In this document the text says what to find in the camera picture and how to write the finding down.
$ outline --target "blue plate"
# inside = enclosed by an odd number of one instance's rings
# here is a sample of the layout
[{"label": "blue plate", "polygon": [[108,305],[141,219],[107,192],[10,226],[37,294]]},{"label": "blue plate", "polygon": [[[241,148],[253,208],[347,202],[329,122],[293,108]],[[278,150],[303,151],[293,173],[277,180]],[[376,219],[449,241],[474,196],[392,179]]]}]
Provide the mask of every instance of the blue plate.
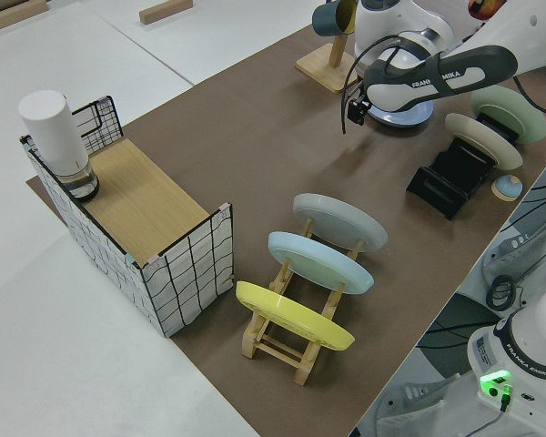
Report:
[{"label": "blue plate", "polygon": [[433,115],[433,101],[420,102],[411,109],[400,112],[386,112],[370,107],[369,115],[375,120],[393,127],[414,127],[427,121]]},{"label": "blue plate", "polygon": [[337,290],[344,284],[344,294],[363,294],[372,285],[372,276],[356,261],[313,239],[288,232],[271,232],[268,248],[273,258],[302,278],[326,289]]}]

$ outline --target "wooden plate stand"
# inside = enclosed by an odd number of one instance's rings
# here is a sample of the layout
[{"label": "wooden plate stand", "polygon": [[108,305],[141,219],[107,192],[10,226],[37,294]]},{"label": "wooden plate stand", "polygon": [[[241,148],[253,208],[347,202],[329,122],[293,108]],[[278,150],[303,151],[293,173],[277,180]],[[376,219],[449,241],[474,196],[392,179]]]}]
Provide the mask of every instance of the wooden plate stand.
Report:
[{"label": "wooden plate stand", "polygon": [[[306,237],[308,239],[311,238],[312,225],[313,220],[309,218],[301,232],[302,237]],[[348,257],[350,259],[356,259],[363,246],[364,241],[359,241],[358,245],[353,250],[348,252]],[[292,277],[293,271],[289,269],[289,261],[285,261],[275,279],[269,284],[269,290],[283,295]],[[336,290],[330,292],[324,309],[321,312],[322,316],[332,320],[344,288],[345,285],[342,283]],[[304,352],[296,351],[295,349],[290,348],[288,345],[282,343],[281,341],[275,340],[265,333],[269,322],[270,320],[266,319],[260,314],[257,314],[256,312],[253,312],[251,321],[243,333],[243,355],[252,359],[255,355],[255,351],[257,349],[261,349],[262,351],[265,351],[279,360],[282,360],[295,367],[296,371],[293,376],[293,381],[299,385],[304,385],[316,362],[321,345],[310,341]]]},{"label": "wooden plate stand", "polygon": [[[352,55],[344,53],[347,41],[348,35],[335,36],[333,44],[325,44],[299,59],[296,68],[319,82],[332,93],[340,93],[344,89],[346,75],[355,60]],[[347,87],[354,84],[356,80],[357,76],[352,72]]]}]

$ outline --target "wire mesh basket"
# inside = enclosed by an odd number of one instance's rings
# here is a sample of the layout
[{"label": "wire mesh basket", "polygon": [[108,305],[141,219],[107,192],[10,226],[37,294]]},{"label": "wire mesh basket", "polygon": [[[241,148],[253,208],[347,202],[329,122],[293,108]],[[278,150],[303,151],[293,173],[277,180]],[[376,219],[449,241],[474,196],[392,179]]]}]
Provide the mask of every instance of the wire mesh basket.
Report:
[{"label": "wire mesh basket", "polygon": [[[123,137],[109,96],[80,107],[73,118],[89,154]],[[76,242],[163,336],[191,323],[232,287],[232,205],[224,204],[140,266],[49,170],[33,139],[20,141]]]}]

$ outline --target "white table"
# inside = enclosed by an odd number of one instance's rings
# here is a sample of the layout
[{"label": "white table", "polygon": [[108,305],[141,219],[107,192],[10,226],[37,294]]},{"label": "white table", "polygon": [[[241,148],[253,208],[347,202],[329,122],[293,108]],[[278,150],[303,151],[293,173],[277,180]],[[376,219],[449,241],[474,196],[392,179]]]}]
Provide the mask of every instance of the white table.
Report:
[{"label": "white table", "polygon": [[324,3],[323,0],[194,0],[193,7],[186,11],[142,25],[139,11],[162,3],[160,0],[82,1],[191,84],[310,25],[314,9]]},{"label": "white table", "polygon": [[123,124],[190,88],[80,2],[0,30],[0,436],[256,435],[25,182],[20,99],[103,95]]}]

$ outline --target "green led light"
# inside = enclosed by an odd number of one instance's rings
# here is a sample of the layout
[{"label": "green led light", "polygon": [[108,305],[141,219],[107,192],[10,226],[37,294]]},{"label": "green led light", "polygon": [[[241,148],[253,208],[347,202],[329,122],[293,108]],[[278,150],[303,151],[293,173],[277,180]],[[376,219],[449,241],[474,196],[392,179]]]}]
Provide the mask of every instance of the green led light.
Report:
[{"label": "green led light", "polygon": [[511,378],[511,373],[508,371],[495,371],[480,377],[481,389],[484,393],[490,394],[490,389],[495,388],[495,383],[502,383]]},{"label": "green led light", "polygon": [[483,375],[480,377],[480,382],[489,382],[493,380],[498,380],[499,378],[502,378],[503,380],[508,380],[511,377],[511,374],[508,371],[495,371],[494,373],[490,373],[488,375]]}]

